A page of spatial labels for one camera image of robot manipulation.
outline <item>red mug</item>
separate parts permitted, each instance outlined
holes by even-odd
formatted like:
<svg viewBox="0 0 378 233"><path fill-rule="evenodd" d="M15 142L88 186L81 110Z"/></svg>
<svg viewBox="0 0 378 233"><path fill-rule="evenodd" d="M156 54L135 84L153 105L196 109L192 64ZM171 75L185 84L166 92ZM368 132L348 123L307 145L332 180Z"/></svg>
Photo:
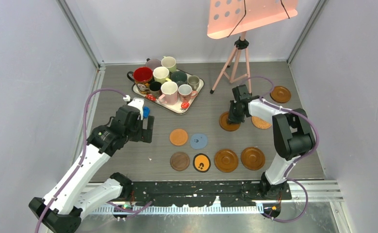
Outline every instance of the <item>red mug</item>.
<svg viewBox="0 0 378 233"><path fill-rule="evenodd" d="M134 72L127 72L127 78L134 82L143 95L149 94L149 85L153 82L153 71L148 67L140 67Z"/></svg>

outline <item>tripod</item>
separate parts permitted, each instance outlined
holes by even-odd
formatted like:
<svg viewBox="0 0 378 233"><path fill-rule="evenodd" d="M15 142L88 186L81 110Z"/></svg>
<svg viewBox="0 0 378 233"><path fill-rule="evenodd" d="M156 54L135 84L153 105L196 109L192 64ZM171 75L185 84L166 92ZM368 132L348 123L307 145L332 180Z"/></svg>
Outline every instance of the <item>tripod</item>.
<svg viewBox="0 0 378 233"><path fill-rule="evenodd" d="M240 80L244 77L250 78L249 51L247 49L247 47L249 46L249 42L245 39L246 32L242 32L239 39L234 43L234 48L231 51L231 54L230 54L228 60L226 61L225 65L223 66L222 71L219 74L219 77L217 77L217 80L214 83L213 88L210 90L210 94L213 94L214 90L217 87L217 84L219 83L219 81L220 81L220 79L222 78L223 75L225 75L228 78L229 83L233 83L233 82ZM247 73L240 76L239 78L235 79L234 76L236 75L236 70L237 70L237 66L239 65L239 59L240 59L240 55L242 53L242 50L245 50ZM229 75L225 72L225 70L226 70L226 68L230 67L235 55L236 55L236 59L234 60L233 70L231 71L231 76L229 77ZM252 87L251 87L250 79L248 80L248 90L249 90L249 93L252 93Z"/></svg>

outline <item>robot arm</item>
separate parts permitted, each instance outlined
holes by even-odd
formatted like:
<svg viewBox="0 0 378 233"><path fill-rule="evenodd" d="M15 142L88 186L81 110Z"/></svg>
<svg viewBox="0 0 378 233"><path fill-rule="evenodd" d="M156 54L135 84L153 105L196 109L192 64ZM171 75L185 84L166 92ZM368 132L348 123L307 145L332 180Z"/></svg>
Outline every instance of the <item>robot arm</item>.
<svg viewBox="0 0 378 233"><path fill-rule="evenodd" d="M147 129L143 129L143 105L143 99L134 98L118 109L116 116L111 117L110 125L98 126L90 133L83 164L52 203L43 219L43 223L53 232L73 233L82 219L99 206L112 199L127 198L130 195L131 180L120 173L114 173L102 185L84 195L80 194L97 170L128 141L151 143L154 117L148 117ZM43 198L33 198L29 203L30 209L38 218L46 204L54 198L56 190L63 186L73 170L79 166L79 160L81 156L49 193Z"/></svg>
<svg viewBox="0 0 378 233"><path fill-rule="evenodd" d="M286 184L291 171L288 167L313 148L315 139L311 127L301 117L272 108L259 96L251 96L246 85L237 86L232 91L235 100L230 101L228 123L239 124L246 116L259 117L273 125L276 155L269 169L262 174L260 190L262 196L277 194ZM303 109L294 111L306 116Z"/></svg>

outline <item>pink music stand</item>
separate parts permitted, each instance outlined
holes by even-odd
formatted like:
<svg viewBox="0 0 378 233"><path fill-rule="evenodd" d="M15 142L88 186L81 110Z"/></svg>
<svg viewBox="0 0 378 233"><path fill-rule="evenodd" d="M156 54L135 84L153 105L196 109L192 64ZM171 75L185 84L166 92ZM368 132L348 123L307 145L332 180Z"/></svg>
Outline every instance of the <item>pink music stand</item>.
<svg viewBox="0 0 378 233"><path fill-rule="evenodd" d="M225 75L230 83L238 81L244 77L250 78L249 66L249 42L246 41L246 32L270 23L278 22L297 15L297 0L211 0L209 25L207 26L207 36L212 39L220 39L232 34L241 33L239 39L235 42L234 48L230 53L222 71L219 74L210 94L213 94L220 79ZM242 50L245 50L247 73L234 78L237 66L239 64ZM230 67L233 58L236 56L233 64L231 76L225 72ZM248 80L249 93L251 90L251 81Z"/></svg>

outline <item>white wall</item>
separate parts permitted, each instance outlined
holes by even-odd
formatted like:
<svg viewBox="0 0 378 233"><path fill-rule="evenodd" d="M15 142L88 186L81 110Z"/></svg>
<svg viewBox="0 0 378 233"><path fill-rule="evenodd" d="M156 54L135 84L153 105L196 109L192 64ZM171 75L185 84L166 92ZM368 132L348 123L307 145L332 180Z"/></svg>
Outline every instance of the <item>white wall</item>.
<svg viewBox="0 0 378 233"><path fill-rule="evenodd" d="M378 232L378 3L329 0L292 63L356 232Z"/></svg>
<svg viewBox="0 0 378 233"><path fill-rule="evenodd" d="M248 32L250 60L286 60L317 1L300 0L296 17ZM226 61L239 36L214 40L206 35L209 0L67 2L94 53L106 63L142 63L163 55L179 62Z"/></svg>
<svg viewBox="0 0 378 233"><path fill-rule="evenodd" d="M68 169L96 73L54 0L0 0L0 233L33 232L29 201Z"/></svg>

